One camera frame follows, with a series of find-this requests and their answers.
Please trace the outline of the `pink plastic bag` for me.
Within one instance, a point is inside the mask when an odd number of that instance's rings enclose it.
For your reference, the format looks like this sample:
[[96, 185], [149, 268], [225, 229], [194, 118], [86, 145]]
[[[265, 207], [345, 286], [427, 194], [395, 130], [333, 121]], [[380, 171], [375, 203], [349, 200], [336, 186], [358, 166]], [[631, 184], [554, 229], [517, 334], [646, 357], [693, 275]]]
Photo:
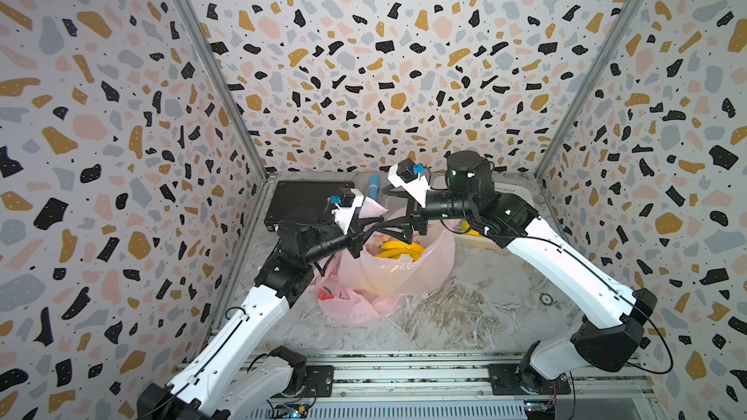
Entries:
[[343, 250], [310, 287], [323, 314], [344, 326], [363, 326], [396, 312], [410, 296], [441, 287], [455, 263], [455, 240], [441, 223], [431, 223], [416, 242], [426, 248], [417, 262], [377, 258], [381, 244], [396, 240], [375, 233], [358, 258]]

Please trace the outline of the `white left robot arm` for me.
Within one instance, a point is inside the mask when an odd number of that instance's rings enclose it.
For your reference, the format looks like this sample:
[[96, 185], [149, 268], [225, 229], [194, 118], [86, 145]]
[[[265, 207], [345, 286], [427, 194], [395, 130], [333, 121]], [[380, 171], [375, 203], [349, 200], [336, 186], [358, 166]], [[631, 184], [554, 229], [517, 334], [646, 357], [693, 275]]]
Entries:
[[237, 419], [277, 394], [302, 390], [305, 358], [286, 348], [247, 373], [241, 368], [334, 255], [342, 250], [359, 255], [374, 233], [410, 242], [414, 229], [403, 218], [375, 217], [355, 218], [348, 229], [282, 221], [277, 233], [278, 243], [229, 321], [167, 385], [145, 389], [137, 401], [138, 418]]

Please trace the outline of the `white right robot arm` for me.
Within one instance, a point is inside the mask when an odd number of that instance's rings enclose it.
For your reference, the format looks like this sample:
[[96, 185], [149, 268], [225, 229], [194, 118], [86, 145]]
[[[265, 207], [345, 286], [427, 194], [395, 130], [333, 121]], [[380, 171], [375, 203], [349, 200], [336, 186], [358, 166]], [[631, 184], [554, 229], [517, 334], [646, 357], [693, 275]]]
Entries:
[[387, 196], [407, 198], [404, 216], [377, 229], [402, 238], [426, 233], [430, 223], [466, 222], [471, 231], [523, 259], [556, 285], [581, 310], [574, 330], [534, 342], [510, 377], [509, 385], [528, 394], [575, 369], [617, 373], [630, 365], [658, 303], [648, 289], [632, 290], [604, 273], [568, 244], [538, 210], [521, 196], [496, 189], [492, 164], [474, 151], [447, 159], [445, 188], [431, 187], [428, 170], [405, 159], [387, 170]]

